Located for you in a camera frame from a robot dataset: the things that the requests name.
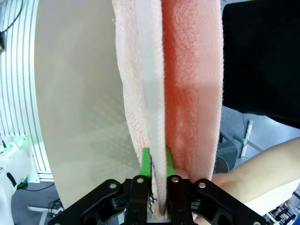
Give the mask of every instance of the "green light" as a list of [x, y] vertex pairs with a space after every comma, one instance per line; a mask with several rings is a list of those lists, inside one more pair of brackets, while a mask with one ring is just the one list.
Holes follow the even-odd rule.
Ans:
[[26, 138], [25, 137], [19, 137], [15, 140], [15, 142], [17, 143], [17, 146], [22, 148], [26, 145]]

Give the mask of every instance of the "person's arm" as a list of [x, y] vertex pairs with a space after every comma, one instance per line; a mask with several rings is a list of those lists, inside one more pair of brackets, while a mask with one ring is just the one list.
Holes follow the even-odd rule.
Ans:
[[[271, 147], [212, 182], [242, 203], [300, 178], [300, 138]], [[197, 217], [196, 223], [209, 224]]]

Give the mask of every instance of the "white robot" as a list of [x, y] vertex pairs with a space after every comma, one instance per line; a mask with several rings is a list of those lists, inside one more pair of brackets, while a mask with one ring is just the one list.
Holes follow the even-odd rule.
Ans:
[[14, 142], [3, 140], [0, 147], [0, 225], [14, 225], [11, 213], [11, 198], [17, 185], [31, 170], [29, 155]]

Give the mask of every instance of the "white pipe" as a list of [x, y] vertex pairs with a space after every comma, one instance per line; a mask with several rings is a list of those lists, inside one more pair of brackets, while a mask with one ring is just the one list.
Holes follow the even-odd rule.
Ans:
[[255, 148], [256, 150], [258, 150], [259, 152], [264, 151], [264, 149], [261, 146], [255, 144], [251, 140], [247, 140], [247, 144], [250, 145], [251, 147]]
[[46, 218], [47, 218], [47, 213], [46, 211], [43, 211], [43, 214], [42, 214], [42, 217], [39, 221], [39, 225], [45, 225], [45, 221], [46, 221]]
[[[247, 132], [246, 132], [246, 136], [245, 136], [246, 140], [250, 139], [250, 133], [251, 133], [251, 130], [252, 130], [252, 125], [253, 125], [253, 120], [249, 120], [248, 127], [247, 127]], [[247, 145], [244, 145], [244, 147], [242, 149], [242, 152], [240, 154], [241, 157], [245, 157], [246, 150], [247, 150]]]
[[[34, 207], [34, 206], [27, 206], [28, 210], [35, 211], [35, 212], [50, 212], [50, 209], [48, 208], [40, 208], [40, 207]], [[55, 214], [58, 210], [52, 209], [52, 213]]]

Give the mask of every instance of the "pink towel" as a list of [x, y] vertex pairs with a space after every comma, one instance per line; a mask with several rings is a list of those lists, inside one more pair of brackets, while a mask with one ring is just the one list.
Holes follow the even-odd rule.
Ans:
[[222, 106], [220, 0], [165, 0], [162, 9], [166, 145], [192, 181], [210, 179]]
[[157, 194], [159, 211], [164, 214], [166, 154], [161, 1], [113, 0], [112, 4], [128, 129], [140, 162], [142, 149], [150, 147], [155, 167], [152, 189]]
[[220, 2], [112, 2], [127, 124], [140, 161], [150, 147], [164, 214], [165, 145], [192, 181], [212, 175], [222, 101]]

